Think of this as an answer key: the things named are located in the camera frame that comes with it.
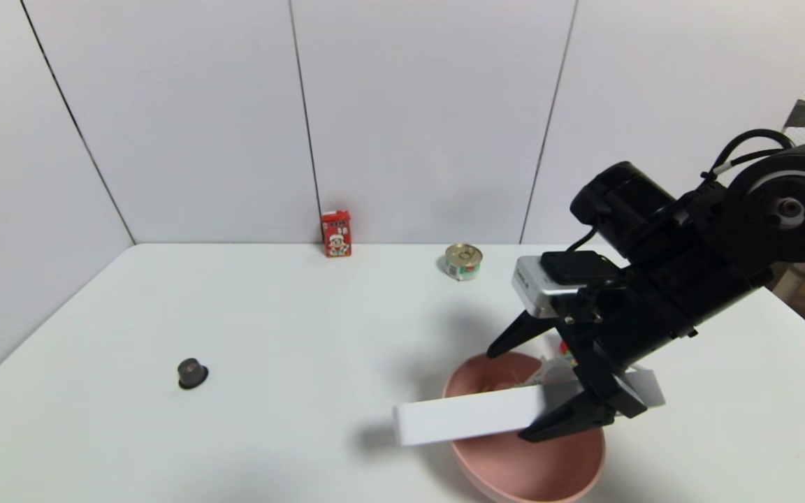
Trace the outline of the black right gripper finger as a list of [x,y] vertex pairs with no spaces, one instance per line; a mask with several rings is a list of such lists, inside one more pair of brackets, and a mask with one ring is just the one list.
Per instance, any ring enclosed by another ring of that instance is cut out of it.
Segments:
[[497,358],[502,356],[508,351],[512,351],[514,348],[545,334],[555,328],[556,325],[556,317],[539,318],[528,311],[523,311],[492,341],[488,350],[486,350],[486,357]]
[[603,428],[613,423],[616,417],[616,409],[588,391],[574,395],[551,389],[543,392],[545,404],[539,417],[518,433],[525,442],[548,442],[557,437]]

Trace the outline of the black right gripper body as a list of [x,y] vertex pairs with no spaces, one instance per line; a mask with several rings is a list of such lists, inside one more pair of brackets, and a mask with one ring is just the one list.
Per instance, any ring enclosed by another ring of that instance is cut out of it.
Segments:
[[633,417],[644,411],[619,383],[626,368],[681,338],[760,287],[760,271],[719,258],[625,268],[606,258],[553,258],[552,280],[577,286],[562,302],[563,340],[577,374],[608,407]]

